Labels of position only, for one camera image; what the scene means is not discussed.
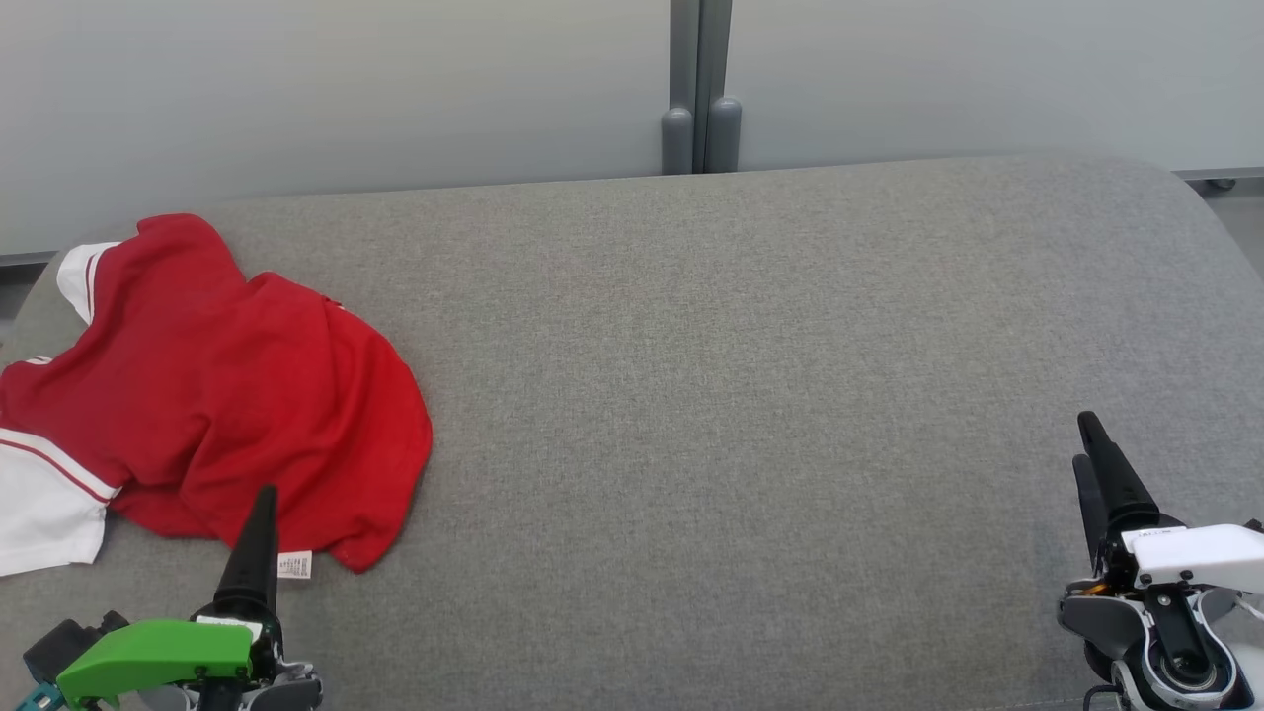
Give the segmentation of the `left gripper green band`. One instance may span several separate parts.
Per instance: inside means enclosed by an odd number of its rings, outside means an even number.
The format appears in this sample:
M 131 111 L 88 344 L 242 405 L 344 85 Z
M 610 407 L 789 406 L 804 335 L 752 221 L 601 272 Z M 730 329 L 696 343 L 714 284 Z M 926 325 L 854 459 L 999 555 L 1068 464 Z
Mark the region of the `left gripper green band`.
M 195 706 L 244 706 L 272 684 L 281 662 L 278 491 L 257 495 L 233 545 L 215 601 L 187 620 L 147 617 L 105 634 L 57 676 L 68 706 L 105 702 L 172 684 Z

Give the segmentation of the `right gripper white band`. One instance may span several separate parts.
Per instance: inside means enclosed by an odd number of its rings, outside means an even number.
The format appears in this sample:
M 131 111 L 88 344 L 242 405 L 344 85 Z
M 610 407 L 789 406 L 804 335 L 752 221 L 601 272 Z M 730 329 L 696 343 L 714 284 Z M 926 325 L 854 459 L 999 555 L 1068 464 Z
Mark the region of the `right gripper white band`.
M 1158 528 L 1163 512 L 1098 416 L 1079 411 L 1077 426 L 1083 453 L 1071 467 L 1093 573 L 1117 590 L 1188 584 L 1261 593 L 1258 521 Z

